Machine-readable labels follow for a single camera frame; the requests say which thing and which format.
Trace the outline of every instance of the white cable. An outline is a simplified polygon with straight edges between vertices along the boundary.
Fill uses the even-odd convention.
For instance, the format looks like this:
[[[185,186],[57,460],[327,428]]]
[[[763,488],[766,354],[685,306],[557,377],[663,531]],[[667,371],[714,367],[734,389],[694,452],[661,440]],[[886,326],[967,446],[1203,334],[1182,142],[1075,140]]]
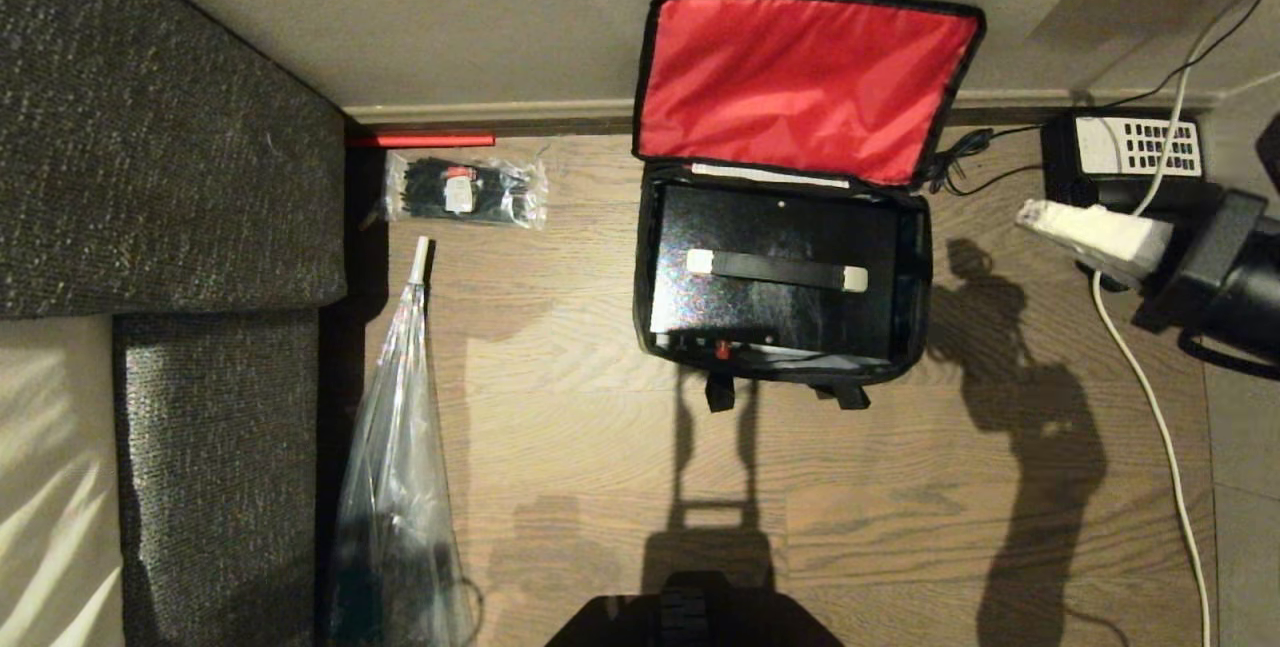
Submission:
[[[1208,40],[1210,33],[1213,32],[1213,28],[1217,27],[1222,18],[1226,17],[1228,13],[1233,12],[1235,5],[1239,5],[1240,1],[1242,0],[1233,0],[1226,9],[1219,13],[1217,18],[1203,28],[1187,55],[1188,63],[1196,59],[1196,55],[1204,46],[1204,42]],[[1151,186],[1147,187],[1146,196],[1143,196],[1142,201],[1138,202],[1137,209],[1133,210],[1134,217],[1140,215],[1148,206],[1151,206],[1152,200],[1156,200],[1156,192],[1160,190],[1161,182],[1165,179],[1165,165],[1169,163],[1169,147],[1172,145],[1174,136],[1178,133],[1178,119],[1183,113],[1183,97],[1187,96],[1187,78],[1190,76],[1190,72],[1192,70],[1188,67],[1183,69],[1178,78],[1178,92],[1174,96],[1174,109],[1169,115],[1169,128],[1165,131],[1165,141],[1160,149],[1160,159],[1156,161],[1156,174],[1151,181]],[[1190,553],[1192,573],[1196,575],[1196,588],[1199,594],[1201,643],[1203,647],[1211,647],[1212,627],[1210,624],[1208,612],[1208,587],[1204,584],[1204,569],[1201,565],[1199,547],[1196,545],[1196,532],[1192,529],[1192,520],[1187,511],[1187,498],[1183,496],[1183,477],[1178,470],[1178,455],[1174,452],[1174,439],[1169,434],[1169,427],[1165,424],[1165,415],[1160,410],[1160,401],[1156,400],[1156,391],[1152,389],[1151,381],[1147,379],[1147,373],[1143,372],[1142,365],[1138,364],[1138,359],[1133,356],[1133,351],[1129,350],[1129,345],[1125,343],[1120,331],[1116,329],[1115,323],[1111,322],[1111,315],[1107,314],[1106,305],[1102,304],[1101,272],[1093,273],[1093,278],[1089,281],[1089,292],[1093,295],[1093,306],[1098,310],[1098,316],[1102,318],[1103,327],[1106,327],[1107,333],[1111,334],[1111,341],[1115,341],[1116,347],[1120,347],[1120,354],[1124,355],[1125,361],[1129,363],[1129,368],[1133,369],[1134,375],[1138,377],[1138,383],[1142,386],[1142,391],[1147,396],[1148,405],[1151,405],[1151,414],[1155,415],[1156,425],[1160,428],[1160,437],[1165,442],[1165,455],[1169,457],[1169,470],[1174,479],[1174,504],[1178,507],[1178,520],[1183,528],[1183,537],[1187,541],[1187,551]]]

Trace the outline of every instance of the white label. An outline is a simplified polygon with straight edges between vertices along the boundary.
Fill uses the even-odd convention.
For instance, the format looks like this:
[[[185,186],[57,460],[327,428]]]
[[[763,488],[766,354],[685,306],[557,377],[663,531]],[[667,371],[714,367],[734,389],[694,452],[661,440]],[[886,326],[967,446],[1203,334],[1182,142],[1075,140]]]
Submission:
[[[476,209],[471,195],[471,178],[466,176],[449,177],[444,181],[444,210],[461,214]]]

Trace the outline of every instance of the red bag lining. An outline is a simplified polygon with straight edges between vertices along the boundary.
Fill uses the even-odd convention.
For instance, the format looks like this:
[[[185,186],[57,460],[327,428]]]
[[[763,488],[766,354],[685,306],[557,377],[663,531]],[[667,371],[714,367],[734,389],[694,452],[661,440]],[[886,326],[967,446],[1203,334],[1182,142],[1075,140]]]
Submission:
[[[658,0],[636,155],[918,181],[982,14],[847,0]]]

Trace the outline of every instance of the black case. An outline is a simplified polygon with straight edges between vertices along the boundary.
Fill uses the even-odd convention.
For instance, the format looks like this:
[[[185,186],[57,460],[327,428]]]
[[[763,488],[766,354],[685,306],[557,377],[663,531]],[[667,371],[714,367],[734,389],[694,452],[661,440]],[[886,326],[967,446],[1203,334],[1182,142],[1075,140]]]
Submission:
[[[925,165],[946,110],[982,37],[982,13],[919,0],[865,1],[954,10],[977,15],[979,24],[947,81],[910,183],[902,186],[760,163],[645,155],[640,113],[664,0],[653,3],[634,146],[646,161],[636,233],[635,328],[649,354],[709,373],[712,410],[732,407],[733,377],[804,383],[838,398],[844,409],[863,409],[869,405],[863,386],[906,373],[924,352],[933,277],[931,222],[928,202],[911,190],[928,177]],[[698,174],[689,168],[694,161],[836,178],[849,187]],[[736,254],[737,275],[690,273],[681,263],[689,250]],[[820,270],[809,269],[814,264],[859,265],[872,277],[860,293],[819,287]]]

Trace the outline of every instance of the dark gray sofa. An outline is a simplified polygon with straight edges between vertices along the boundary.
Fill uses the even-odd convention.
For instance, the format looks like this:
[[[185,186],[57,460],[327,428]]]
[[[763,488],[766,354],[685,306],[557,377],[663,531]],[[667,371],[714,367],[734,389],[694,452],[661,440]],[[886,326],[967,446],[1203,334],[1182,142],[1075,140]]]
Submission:
[[[0,35],[0,316],[115,315],[128,644],[311,644],[342,115],[186,0]]]

